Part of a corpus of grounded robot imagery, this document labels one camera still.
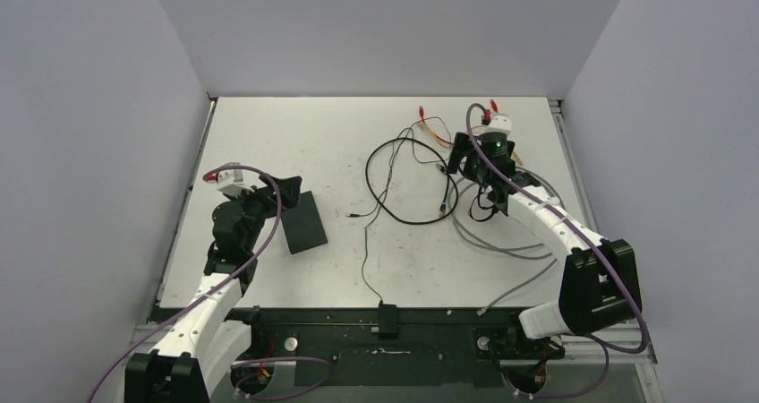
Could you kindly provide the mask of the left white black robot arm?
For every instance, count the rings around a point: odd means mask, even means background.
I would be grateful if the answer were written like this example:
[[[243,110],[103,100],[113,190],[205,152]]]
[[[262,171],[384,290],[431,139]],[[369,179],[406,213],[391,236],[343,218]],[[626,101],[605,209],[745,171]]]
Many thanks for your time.
[[[208,402],[237,356],[253,359],[266,349],[267,334],[252,325],[256,310],[245,320],[229,314],[252,283],[265,222],[298,205],[303,180],[261,176],[257,188],[231,170],[210,180],[226,201],[211,214],[213,241],[200,284],[166,335],[126,363],[126,402]]]

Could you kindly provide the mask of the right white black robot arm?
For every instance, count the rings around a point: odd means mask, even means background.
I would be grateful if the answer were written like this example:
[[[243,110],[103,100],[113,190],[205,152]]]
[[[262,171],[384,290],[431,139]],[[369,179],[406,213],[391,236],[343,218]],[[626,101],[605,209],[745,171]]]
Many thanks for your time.
[[[632,246],[623,239],[610,241],[572,218],[536,176],[517,169],[514,146],[503,132],[457,133],[447,168],[484,189],[496,211],[525,226],[563,268],[558,295],[523,310],[520,323],[507,330],[509,350],[529,356],[543,338],[588,336],[641,319]]]

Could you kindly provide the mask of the dark grey network switch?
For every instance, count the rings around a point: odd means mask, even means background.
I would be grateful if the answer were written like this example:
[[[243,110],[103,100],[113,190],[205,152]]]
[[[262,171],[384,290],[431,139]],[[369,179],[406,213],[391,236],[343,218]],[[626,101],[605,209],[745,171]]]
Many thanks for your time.
[[[301,194],[299,204],[283,212],[282,226],[290,254],[328,243],[328,237],[312,191]]]

